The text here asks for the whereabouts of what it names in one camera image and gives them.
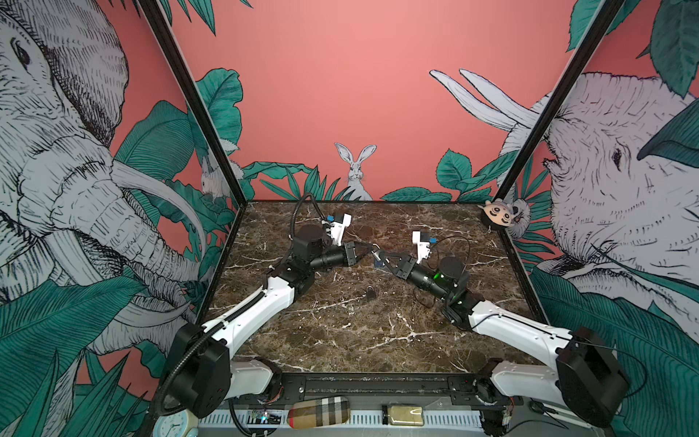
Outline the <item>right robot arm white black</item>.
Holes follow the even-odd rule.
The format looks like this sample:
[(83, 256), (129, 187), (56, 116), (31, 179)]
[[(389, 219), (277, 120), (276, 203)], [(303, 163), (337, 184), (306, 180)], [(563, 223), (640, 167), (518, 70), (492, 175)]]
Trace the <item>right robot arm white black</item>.
[(604, 340), (593, 330), (557, 328), (499, 307), (469, 290), (469, 274), (455, 257), (432, 271), (407, 253), (373, 252), (395, 277), (442, 302), (442, 314), (462, 331), (504, 342), (538, 360), (535, 366), (499, 362), (489, 377), (498, 393), (564, 405), (594, 427), (611, 425), (631, 381)]

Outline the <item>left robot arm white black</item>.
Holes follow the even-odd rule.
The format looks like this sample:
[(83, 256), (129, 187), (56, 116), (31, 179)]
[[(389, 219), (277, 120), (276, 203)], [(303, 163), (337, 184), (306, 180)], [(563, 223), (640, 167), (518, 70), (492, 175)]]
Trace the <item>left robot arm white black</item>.
[(254, 293), (218, 318), (178, 331), (138, 435), (152, 435), (161, 418), (183, 411), (204, 418), (229, 398), (267, 391), (274, 376), (269, 364), (233, 358), (255, 332), (309, 290), (317, 272), (359, 262), (358, 243), (342, 240), (351, 220), (350, 214), (321, 214), (318, 225), (298, 229), (291, 223), (287, 253)]

